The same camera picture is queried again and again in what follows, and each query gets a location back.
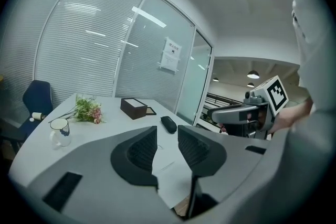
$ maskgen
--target glass door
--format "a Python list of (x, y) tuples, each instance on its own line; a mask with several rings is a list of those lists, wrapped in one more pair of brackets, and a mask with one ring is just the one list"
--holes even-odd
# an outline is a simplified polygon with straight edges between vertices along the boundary
[(177, 116), (193, 124), (200, 104), (208, 66), (211, 58), (211, 46), (196, 32), (195, 42), (184, 78), (183, 90), (177, 107)]

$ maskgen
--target person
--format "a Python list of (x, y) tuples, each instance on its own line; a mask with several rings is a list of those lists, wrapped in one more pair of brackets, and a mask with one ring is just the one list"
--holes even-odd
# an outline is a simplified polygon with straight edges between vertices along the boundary
[[(335, 52), (336, 38), (333, 29), (334, 21), (328, 6), (324, 0), (293, 0), (292, 7), (293, 26), (300, 53), (299, 86), (306, 87), (310, 97), (299, 105), (283, 108), (276, 116), (273, 127), (269, 130), (271, 134), (280, 129), (291, 127), (316, 108), (332, 109), (333, 101), (335, 101), (334, 94), (328, 90), (326, 85), (326, 83), (330, 83), (328, 71), (323, 74), (318, 74), (317, 71), (319, 68), (328, 70), (334, 64), (331, 57), (334, 56), (332, 53)], [(321, 58), (323, 61), (320, 61), (320, 66), (314, 66), (315, 59), (321, 60)], [(263, 121), (265, 121), (265, 115), (260, 113), (260, 125)], [(224, 126), (222, 126), (222, 132), (226, 132)]]

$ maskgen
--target office room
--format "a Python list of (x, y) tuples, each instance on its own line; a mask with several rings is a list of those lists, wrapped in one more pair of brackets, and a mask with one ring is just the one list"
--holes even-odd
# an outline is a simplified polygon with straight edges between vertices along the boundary
[(3, 2), (4, 199), (28, 218), (283, 222), (323, 191), (329, 0)]

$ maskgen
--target black slot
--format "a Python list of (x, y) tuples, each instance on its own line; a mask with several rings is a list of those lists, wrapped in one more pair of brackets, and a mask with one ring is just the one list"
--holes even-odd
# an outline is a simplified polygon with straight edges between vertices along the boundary
[(258, 146), (247, 146), (245, 149), (247, 151), (252, 151), (252, 152), (255, 152), (261, 155), (263, 155), (266, 152), (265, 148), (258, 147)]
[(67, 172), (44, 197), (43, 201), (51, 208), (61, 212), (82, 177), (82, 175)]

